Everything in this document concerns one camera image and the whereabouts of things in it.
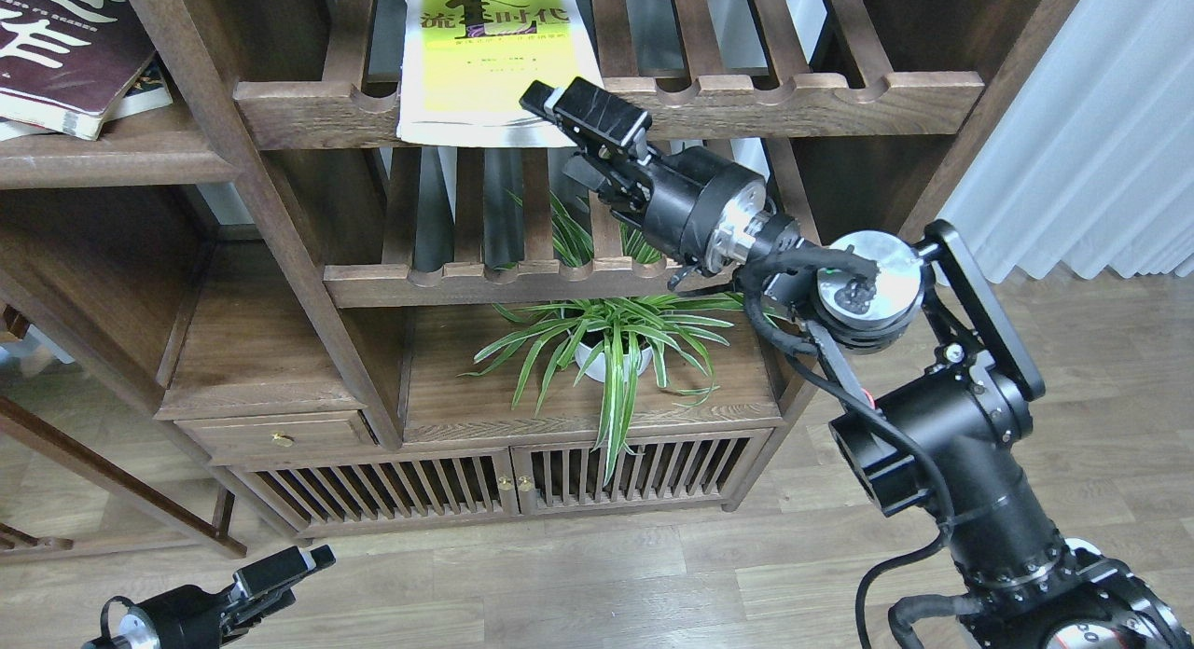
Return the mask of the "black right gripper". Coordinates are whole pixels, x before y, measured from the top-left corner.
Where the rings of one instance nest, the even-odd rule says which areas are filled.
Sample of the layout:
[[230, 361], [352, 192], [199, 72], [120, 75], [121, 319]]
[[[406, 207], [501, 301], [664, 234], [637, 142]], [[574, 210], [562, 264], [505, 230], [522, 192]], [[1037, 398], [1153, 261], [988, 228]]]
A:
[[647, 143], [648, 111], [585, 78], [561, 88], [534, 80], [521, 109], [578, 146], [564, 173], [673, 261], [696, 268], [745, 262], [771, 221], [761, 174], [703, 146], [665, 155]]

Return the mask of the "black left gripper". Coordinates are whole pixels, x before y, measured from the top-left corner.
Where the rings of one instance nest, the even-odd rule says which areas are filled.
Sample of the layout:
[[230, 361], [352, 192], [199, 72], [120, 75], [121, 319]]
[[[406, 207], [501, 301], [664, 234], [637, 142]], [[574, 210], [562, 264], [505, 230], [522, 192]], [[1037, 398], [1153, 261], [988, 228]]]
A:
[[302, 577], [336, 564], [330, 545], [285, 548], [244, 565], [234, 585], [208, 593], [186, 585], [133, 605], [124, 597], [107, 600], [128, 607], [107, 648], [221, 648], [244, 637], [265, 616], [277, 614], [296, 598], [290, 591]]

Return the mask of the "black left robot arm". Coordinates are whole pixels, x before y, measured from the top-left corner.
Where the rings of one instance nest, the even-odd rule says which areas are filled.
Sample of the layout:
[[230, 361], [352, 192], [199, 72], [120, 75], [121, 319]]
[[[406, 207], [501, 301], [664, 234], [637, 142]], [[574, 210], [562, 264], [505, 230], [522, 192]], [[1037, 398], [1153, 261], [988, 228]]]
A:
[[131, 602], [113, 597], [101, 608], [101, 636], [85, 648], [221, 648], [265, 616], [294, 605], [294, 585], [336, 564], [330, 545], [285, 548], [233, 574], [233, 585], [209, 593], [195, 585]]

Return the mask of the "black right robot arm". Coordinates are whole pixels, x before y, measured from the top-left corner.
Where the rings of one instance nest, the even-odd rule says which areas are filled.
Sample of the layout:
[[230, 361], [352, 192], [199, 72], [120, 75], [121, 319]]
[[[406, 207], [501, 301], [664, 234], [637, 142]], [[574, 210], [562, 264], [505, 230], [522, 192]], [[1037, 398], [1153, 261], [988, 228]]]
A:
[[533, 81], [521, 106], [578, 146], [568, 177], [683, 271], [733, 267], [758, 335], [839, 398], [830, 428], [870, 501], [937, 523], [933, 543], [866, 573], [862, 645], [870, 582], [948, 548], [966, 592], [897, 601], [888, 624], [903, 648], [921, 648], [913, 624], [928, 616], [954, 616], [986, 648], [1189, 648], [1143, 577], [1063, 537], [1032, 492], [1013, 445], [1045, 384], [955, 228], [934, 221], [919, 242], [854, 231], [823, 248], [758, 173], [702, 147], [664, 155], [647, 111], [584, 78]]

